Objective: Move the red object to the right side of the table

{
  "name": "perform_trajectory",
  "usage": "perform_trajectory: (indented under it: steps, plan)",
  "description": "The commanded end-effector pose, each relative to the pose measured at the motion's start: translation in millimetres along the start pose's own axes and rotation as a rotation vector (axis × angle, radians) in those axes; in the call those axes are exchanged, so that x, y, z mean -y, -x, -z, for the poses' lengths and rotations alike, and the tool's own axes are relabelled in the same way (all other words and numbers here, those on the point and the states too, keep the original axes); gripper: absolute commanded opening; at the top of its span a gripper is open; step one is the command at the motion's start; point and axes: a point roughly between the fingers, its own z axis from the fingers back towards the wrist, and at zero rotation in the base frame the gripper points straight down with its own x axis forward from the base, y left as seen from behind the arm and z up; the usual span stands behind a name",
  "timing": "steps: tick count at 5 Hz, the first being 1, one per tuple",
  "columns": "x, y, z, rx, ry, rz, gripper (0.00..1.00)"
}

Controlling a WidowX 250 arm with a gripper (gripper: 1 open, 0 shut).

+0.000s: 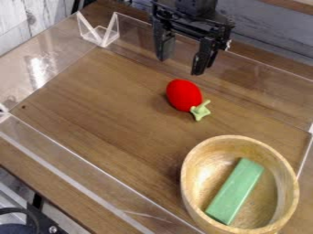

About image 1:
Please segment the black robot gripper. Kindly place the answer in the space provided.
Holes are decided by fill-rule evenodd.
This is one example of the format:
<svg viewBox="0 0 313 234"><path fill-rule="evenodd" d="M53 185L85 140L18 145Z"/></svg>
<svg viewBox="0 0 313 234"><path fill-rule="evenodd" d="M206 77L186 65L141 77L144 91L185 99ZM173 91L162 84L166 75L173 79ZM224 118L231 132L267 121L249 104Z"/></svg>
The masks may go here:
<svg viewBox="0 0 313 234"><path fill-rule="evenodd" d="M217 11L219 0L176 0L169 6L152 0L152 24L156 55L168 60L176 48L176 34L200 40L200 50L193 58L192 74L200 76L212 67L219 49L231 47L236 22Z"/></svg>

